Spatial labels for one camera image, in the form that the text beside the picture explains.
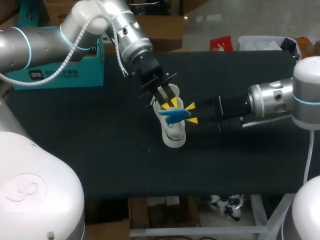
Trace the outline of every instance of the teal cardboard box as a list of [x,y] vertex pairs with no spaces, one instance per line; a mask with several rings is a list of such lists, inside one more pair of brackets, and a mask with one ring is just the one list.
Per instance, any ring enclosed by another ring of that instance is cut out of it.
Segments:
[[[36,82],[50,77],[62,63],[31,67],[24,70],[8,72],[11,79],[22,82]],[[105,50],[102,38],[91,48],[90,54],[79,62],[69,62],[64,70],[53,80],[43,85],[30,87],[14,85],[15,90],[55,89],[95,87],[104,84]]]

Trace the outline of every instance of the red object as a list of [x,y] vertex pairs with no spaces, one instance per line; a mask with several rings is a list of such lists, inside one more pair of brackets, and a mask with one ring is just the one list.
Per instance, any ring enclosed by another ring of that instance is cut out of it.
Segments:
[[223,36],[210,41],[210,51],[219,50],[225,52],[232,52],[234,48],[232,47],[231,36]]

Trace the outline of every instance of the white container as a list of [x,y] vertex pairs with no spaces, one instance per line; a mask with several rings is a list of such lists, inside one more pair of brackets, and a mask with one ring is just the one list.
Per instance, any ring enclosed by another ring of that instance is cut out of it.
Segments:
[[295,39],[291,37],[286,37],[286,36],[241,36],[238,39],[238,43],[236,46],[237,51],[245,51],[245,45],[248,43],[255,45],[258,42],[266,42],[266,43],[271,43],[272,41],[275,41],[279,46],[283,43],[283,41],[288,38],[296,43],[296,48],[294,51],[294,55],[297,56],[299,55],[301,59],[301,52],[298,46],[298,43]]

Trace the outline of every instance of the concrete floor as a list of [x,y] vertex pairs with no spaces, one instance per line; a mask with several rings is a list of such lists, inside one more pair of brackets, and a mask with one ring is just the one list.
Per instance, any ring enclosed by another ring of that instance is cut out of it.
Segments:
[[210,40],[243,35],[306,37],[320,23],[320,0],[209,0],[185,20],[183,48],[208,51]]

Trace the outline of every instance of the white robotic arm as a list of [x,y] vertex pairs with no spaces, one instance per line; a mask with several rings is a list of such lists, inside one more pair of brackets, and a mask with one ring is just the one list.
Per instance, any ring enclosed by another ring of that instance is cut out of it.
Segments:
[[[123,0],[79,1],[58,28],[0,30],[0,72],[63,62],[49,78],[11,84],[35,86],[54,79],[68,61],[80,61],[107,30],[122,61],[142,81],[142,90],[165,103],[158,87],[175,97],[152,44]],[[0,239],[83,240],[84,193],[75,172],[35,144],[0,98]]]
[[[166,100],[158,92],[159,86],[170,99],[175,97],[152,53],[152,44],[123,0],[80,1],[59,28],[0,30],[0,72],[63,62],[61,68],[46,79],[50,81],[68,61],[81,60],[104,31],[116,46],[122,72],[126,74],[123,61],[141,79],[142,90],[151,92],[160,105]],[[220,117],[224,120],[251,113],[265,117],[290,112],[299,127],[318,130],[319,93],[320,57],[310,57],[296,65],[293,78],[252,86],[241,98],[218,98]],[[78,177],[65,163],[29,139],[1,98],[0,147],[0,239],[82,240],[84,194]],[[280,229],[280,239],[288,239],[286,234],[291,233],[286,229],[296,230],[297,238],[289,239],[319,238],[319,186],[320,177],[317,177],[297,193]],[[305,209],[306,202],[314,208]]]

